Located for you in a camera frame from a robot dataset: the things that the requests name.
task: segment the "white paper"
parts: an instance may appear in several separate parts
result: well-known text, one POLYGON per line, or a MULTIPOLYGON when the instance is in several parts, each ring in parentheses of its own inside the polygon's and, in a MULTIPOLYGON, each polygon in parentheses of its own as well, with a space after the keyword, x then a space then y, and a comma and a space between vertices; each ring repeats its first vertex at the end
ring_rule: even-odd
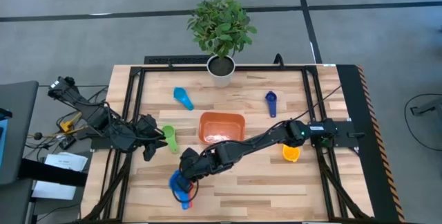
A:
MULTIPOLYGON (((86 157, 61 152, 57 155, 49 154, 44 163, 63 169, 82 171, 87 161, 88 159, 86 157)), ((32 197, 72 200, 74 194, 75 186, 37 181, 32 197)))

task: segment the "green plant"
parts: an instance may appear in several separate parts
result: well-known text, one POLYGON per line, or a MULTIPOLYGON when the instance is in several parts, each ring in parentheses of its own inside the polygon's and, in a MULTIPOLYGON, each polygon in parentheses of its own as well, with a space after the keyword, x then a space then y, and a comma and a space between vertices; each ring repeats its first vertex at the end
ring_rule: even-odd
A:
POLYGON ((235 0, 209 0, 199 3, 187 23, 202 51, 224 58, 233 49, 241 52, 252 40, 247 33, 256 33, 250 18, 235 0))

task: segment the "wooden tabletop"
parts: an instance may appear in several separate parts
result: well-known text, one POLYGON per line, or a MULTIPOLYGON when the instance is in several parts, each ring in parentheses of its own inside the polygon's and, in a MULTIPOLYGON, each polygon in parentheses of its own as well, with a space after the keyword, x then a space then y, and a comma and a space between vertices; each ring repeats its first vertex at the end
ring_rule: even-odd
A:
MULTIPOLYGON (((115 66, 110 79, 106 99, 110 107, 120 114, 130 68, 115 66)), ((336 67, 319 65, 318 76, 324 97, 340 86, 336 67)), ((316 99, 313 79, 310 77, 309 81, 312 97, 316 99)), ((329 118, 348 118, 340 89, 326 99, 325 107, 329 118)), ((159 127, 172 124, 176 128, 181 153, 187 147, 197 152, 206 147, 198 138, 200 116, 206 111, 243 115, 246 138, 249 138, 306 110, 302 75, 298 71, 236 71, 232 83, 226 88, 214 87, 207 72, 148 72, 140 113, 150 113, 159 127), (187 90, 194 110, 186 110, 173 99, 176 86, 187 90), (268 91, 278 96, 276 118, 269 117, 264 99, 268 91)), ((300 120, 307 123, 309 117, 305 115, 300 120)), ((138 149, 132 160, 124 221, 326 221, 316 152, 309 140, 301 149, 300 159, 295 163, 284 160, 282 146, 274 145, 245 156, 228 171, 203 178, 193 208, 186 211, 181 209, 168 187, 169 178, 178 168, 180 153, 172 154, 165 147, 158 149, 150 162, 145 162, 143 149, 138 149)), ((348 148, 336 148, 335 152, 343 187, 366 214, 373 216, 359 157, 348 148)), ((81 204, 84 215, 99 200, 107 154, 108 151, 103 150, 93 155, 81 204)), ((338 216, 336 193, 332 186, 330 188, 335 215, 338 216)), ((119 190, 115 196, 111 216, 116 214, 119 190)))

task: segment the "blue object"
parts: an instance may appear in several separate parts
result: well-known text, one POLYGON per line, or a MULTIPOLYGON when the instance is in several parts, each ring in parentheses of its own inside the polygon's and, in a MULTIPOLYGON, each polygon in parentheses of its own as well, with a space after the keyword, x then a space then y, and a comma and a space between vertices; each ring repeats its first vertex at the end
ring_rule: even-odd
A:
MULTIPOLYGON (((181 176, 180 170, 175 171, 173 173, 171 179, 169 179, 169 187, 171 188, 172 192, 178 197, 180 200, 190 200, 189 199, 189 193, 184 192, 180 186, 178 186, 178 182, 180 182, 181 185, 185 185, 185 188, 190 189, 191 182, 184 177, 181 176)), ((191 207, 191 203, 181 203, 181 208, 183 210, 189 209, 191 207)))
POLYGON ((269 105, 270 117, 275 118, 276 117, 276 99, 278 99, 276 97, 276 94, 272 91, 269 91, 265 95, 265 99, 267 101, 267 104, 269 105))
POLYGON ((193 110, 193 104, 187 96, 186 90, 184 88, 175 87, 175 89, 173 89, 173 97, 179 102, 183 103, 183 105, 188 110, 193 110))
POLYGON ((8 127, 8 120, 2 120, 0 121, 0 167, 1 162, 3 161, 3 150, 5 149, 5 142, 6 142, 6 129, 8 127))

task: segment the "orange and black hazard tape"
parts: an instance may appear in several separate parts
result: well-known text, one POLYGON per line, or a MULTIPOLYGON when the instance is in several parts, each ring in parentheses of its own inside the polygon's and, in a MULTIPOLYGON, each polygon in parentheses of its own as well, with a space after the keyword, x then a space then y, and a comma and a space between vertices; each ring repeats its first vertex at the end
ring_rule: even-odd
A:
POLYGON ((385 152, 384 142, 382 141, 381 131, 379 130, 379 124, 376 119, 376 116, 374 115, 373 104, 372 104, 372 101, 370 100, 370 95, 368 93, 368 87, 367 87, 367 82, 365 81, 364 72, 360 66, 357 66, 357 67, 358 67, 358 71, 359 71, 359 77, 361 78, 362 88, 363 88, 364 94, 365 94, 365 100, 367 101, 368 110, 369 110, 370 115, 372 117, 374 134, 376 135, 376 141, 378 143, 378 148, 379 148, 379 151, 381 152, 381 158, 382 158, 382 161, 384 164, 385 174, 388 177, 388 183, 390 184, 390 191, 392 192, 392 195, 393 195, 393 201, 396 204, 396 211, 398 212, 399 221, 405 222, 405 218, 403 217, 401 202, 399 201, 398 192, 396 191, 396 185, 394 184, 392 170, 390 169, 390 164, 388 163, 387 154, 385 152))

